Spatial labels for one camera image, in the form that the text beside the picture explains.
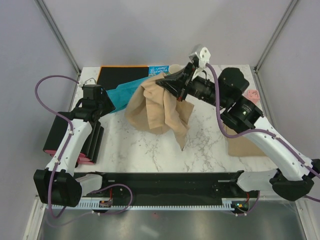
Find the gray floor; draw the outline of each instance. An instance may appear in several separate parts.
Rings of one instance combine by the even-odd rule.
[[[61,224],[86,210],[66,210]],[[261,201],[245,217],[218,211],[130,210],[87,215],[64,227],[42,224],[39,240],[305,240],[294,203]]]

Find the white wall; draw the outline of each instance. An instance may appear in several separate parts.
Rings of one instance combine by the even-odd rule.
[[[290,0],[45,0],[80,67],[185,64],[198,43],[212,64],[255,65]]]
[[[275,124],[299,151],[320,159],[320,1],[300,1],[260,70]],[[320,181],[311,196],[320,198]],[[312,213],[320,226],[320,203]]]
[[[33,174],[49,161],[42,147],[54,120],[36,101],[35,85],[50,74],[76,74],[33,0],[2,1],[0,33],[0,239],[19,240],[36,195]],[[43,101],[67,110],[73,84],[43,85]]]

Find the orange edge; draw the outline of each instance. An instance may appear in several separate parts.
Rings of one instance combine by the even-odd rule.
[[[99,71],[99,75],[96,83],[98,83],[99,81],[99,76],[102,68],[145,68],[145,67],[148,68],[149,66],[148,65],[102,65],[100,67],[100,71]]]

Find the blue label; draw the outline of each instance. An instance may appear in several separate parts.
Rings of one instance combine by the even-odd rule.
[[[149,76],[169,72],[169,66],[149,66]]]

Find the table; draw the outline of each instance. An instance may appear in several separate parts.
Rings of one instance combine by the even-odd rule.
[[[250,83],[248,89],[256,89],[249,65],[213,67],[218,76],[224,68],[239,68]],[[100,67],[84,67],[80,80],[98,79],[99,72]],[[208,69],[207,76],[212,79]],[[72,108],[82,96],[82,89],[78,88]],[[190,129],[183,151],[172,131],[162,135],[138,131],[128,123],[125,110],[122,110],[100,118],[104,136],[97,163],[79,165],[75,172],[237,172],[267,171],[276,168],[266,156],[229,156],[228,143],[219,130],[214,107],[192,96],[187,96],[186,100],[194,104],[194,109],[189,120]]]

